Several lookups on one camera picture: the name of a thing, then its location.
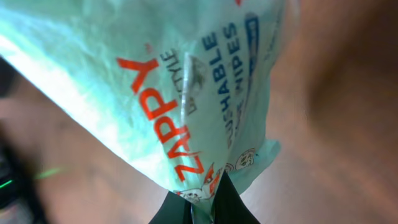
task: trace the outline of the plastic packaging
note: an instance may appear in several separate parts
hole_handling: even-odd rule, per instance
[[[117,156],[205,213],[265,139],[284,0],[0,0],[0,54]]]

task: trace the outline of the brown surface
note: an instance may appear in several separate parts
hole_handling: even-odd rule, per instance
[[[302,2],[272,77],[267,135],[283,151],[242,197],[261,223],[398,223],[398,3]],[[37,170],[68,168],[39,183],[55,223],[147,223],[165,190],[18,90],[0,105],[9,137]]]

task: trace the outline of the black object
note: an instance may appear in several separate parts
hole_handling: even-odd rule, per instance
[[[32,179],[11,148],[0,145],[0,224],[3,223],[46,224],[48,221]]]
[[[169,192],[149,224],[192,224],[191,203]],[[246,208],[228,174],[224,172],[213,203],[214,224],[259,224]]]
[[[9,93],[15,79],[15,69],[0,57],[0,98]]]

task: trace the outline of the green light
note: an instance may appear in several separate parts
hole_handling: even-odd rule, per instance
[[[35,179],[37,179],[37,180],[44,179],[44,178],[50,177],[50,176],[52,176],[52,175],[58,174],[58,173],[60,173],[60,172],[62,172],[62,171],[63,171],[63,169],[61,169],[61,168],[50,169],[50,170],[48,170],[48,171],[45,171],[45,172],[43,172],[43,173],[37,175],[37,176],[35,177]]]
[[[11,184],[11,183],[12,183],[12,180],[8,180],[8,181],[5,182],[4,184],[0,185],[0,189],[3,188],[3,187],[5,187],[5,186],[7,186],[7,185],[9,185],[9,184]]]

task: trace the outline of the cartoon illustration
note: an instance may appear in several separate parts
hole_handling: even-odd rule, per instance
[[[217,184],[221,179],[222,168],[217,171],[215,176],[214,163],[210,166],[205,176],[205,181],[202,187],[199,189],[190,189],[176,192],[177,195],[187,199],[191,203],[198,203],[200,200],[206,200],[212,198],[216,193]]]
[[[229,172],[229,171],[232,171],[232,170],[234,170],[235,168],[234,168],[234,165],[232,165],[232,164],[226,164],[225,165],[225,172]]]
[[[240,170],[254,163],[254,154],[256,150],[254,148],[247,150],[241,156],[239,156],[238,161],[236,161],[235,169]]]

